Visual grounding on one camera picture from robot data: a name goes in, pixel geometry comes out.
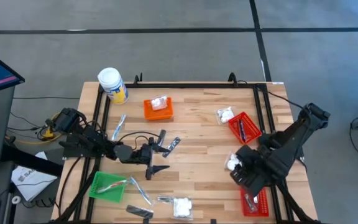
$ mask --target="gray concrete floor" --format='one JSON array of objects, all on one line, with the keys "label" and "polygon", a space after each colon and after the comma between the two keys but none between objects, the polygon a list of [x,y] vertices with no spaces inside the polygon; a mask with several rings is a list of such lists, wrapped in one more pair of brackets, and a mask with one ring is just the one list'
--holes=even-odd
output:
[{"label": "gray concrete floor", "polygon": [[[261,27],[358,27],[351,0],[256,0]],[[0,0],[0,30],[253,27],[240,0]],[[304,146],[319,219],[358,223],[358,153],[349,123],[358,116],[358,32],[263,34],[272,80],[291,100],[331,112],[329,127]],[[254,33],[0,35],[0,59],[26,78],[15,96],[80,95],[104,67],[127,81],[226,80],[230,72],[263,81]],[[78,100],[14,100],[12,112],[37,124]],[[27,128],[11,117],[9,125]],[[358,131],[354,131],[358,147]],[[21,146],[60,158],[58,145]],[[54,183],[39,198],[54,197]],[[19,206],[16,223],[46,222],[52,209]]]}]

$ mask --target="table leg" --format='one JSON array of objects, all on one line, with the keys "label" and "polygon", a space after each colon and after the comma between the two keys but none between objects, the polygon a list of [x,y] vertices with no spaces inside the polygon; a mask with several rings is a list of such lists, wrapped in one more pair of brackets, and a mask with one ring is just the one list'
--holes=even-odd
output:
[{"label": "table leg", "polygon": [[36,171],[54,175],[56,177],[60,177],[63,170],[62,165],[38,158],[7,145],[3,146],[1,160],[12,161],[16,165],[35,169]]}]

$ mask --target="wooden tabletop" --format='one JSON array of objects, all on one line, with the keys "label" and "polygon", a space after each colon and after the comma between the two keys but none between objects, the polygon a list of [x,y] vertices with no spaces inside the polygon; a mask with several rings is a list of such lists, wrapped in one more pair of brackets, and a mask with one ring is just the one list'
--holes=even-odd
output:
[{"label": "wooden tabletop", "polygon": [[[97,82],[86,82],[78,105],[78,110],[84,113],[89,120],[92,119],[98,85]],[[283,84],[267,83],[267,86],[272,93],[287,97]],[[230,152],[236,152],[241,147],[241,143],[226,125],[217,123],[214,114],[215,110],[231,106],[234,114],[246,112],[259,127],[252,89],[129,88],[128,92],[127,103],[110,105],[106,128],[106,133],[109,136],[113,134],[121,115],[126,114],[127,118],[119,136],[134,131],[149,131],[158,134],[161,129],[165,129],[167,134],[163,146],[166,147],[177,136],[181,142],[166,159],[160,154],[154,154],[155,165],[170,165],[170,168],[160,171],[152,177],[152,180],[145,179],[145,165],[121,164],[118,160],[102,159],[100,171],[125,177],[134,176],[152,198],[156,198],[158,195],[191,197],[194,208],[192,223],[209,223],[212,218],[217,219],[218,223],[275,222],[270,189],[267,189],[269,217],[254,218],[242,215],[239,186],[230,178],[229,171],[224,170],[224,161],[227,155]],[[164,94],[172,97],[174,118],[154,122],[146,121],[143,101]],[[260,94],[260,102],[266,122],[265,127],[268,127],[262,94]],[[286,101],[270,96],[270,104],[276,130],[284,130],[292,124],[290,106]],[[103,109],[101,108],[99,119],[102,115]],[[135,137],[128,136],[124,143],[134,146]],[[143,142],[145,142],[143,139],[137,140],[138,145]],[[253,149],[257,148],[256,141],[249,145]],[[57,195],[60,195],[62,183],[74,161],[75,159],[65,161]],[[77,163],[68,179],[62,210],[70,204],[78,192],[82,168],[83,159]],[[291,168],[287,182],[290,193],[300,207],[311,218],[317,218],[305,168],[299,162],[296,161]],[[280,193],[279,201],[282,217],[286,219],[285,206]],[[92,222],[141,223],[141,217],[125,211],[127,205],[152,209],[154,218],[150,220],[151,223],[178,222],[178,220],[171,219],[173,214],[171,205],[155,204],[153,208],[150,208],[136,188],[131,185],[127,186],[121,203],[96,199]],[[85,218],[88,193],[84,197],[82,206],[81,218]],[[52,218],[57,217],[58,212],[55,207]]]}]

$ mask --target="green container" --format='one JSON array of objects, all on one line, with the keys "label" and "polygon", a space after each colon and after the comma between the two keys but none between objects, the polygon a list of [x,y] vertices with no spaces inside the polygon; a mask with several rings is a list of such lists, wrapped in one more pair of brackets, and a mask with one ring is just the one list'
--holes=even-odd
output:
[{"label": "green container", "polygon": [[108,174],[105,172],[96,172],[93,179],[89,196],[93,198],[108,200],[110,202],[119,203],[124,195],[124,189],[126,184],[121,184],[113,189],[109,189],[101,194],[98,194],[98,190],[102,187],[107,187],[115,182],[126,180],[125,177],[121,177],[114,174]]}]

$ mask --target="orange bin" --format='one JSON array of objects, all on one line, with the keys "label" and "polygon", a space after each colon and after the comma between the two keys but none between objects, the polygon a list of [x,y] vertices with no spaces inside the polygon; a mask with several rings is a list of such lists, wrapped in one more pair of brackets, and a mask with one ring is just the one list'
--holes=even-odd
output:
[{"label": "orange bin", "polygon": [[172,99],[167,98],[167,107],[162,110],[153,110],[150,100],[145,100],[144,104],[144,118],[149,121],[155,121],[158,119],[169,119],[173,116]]}]

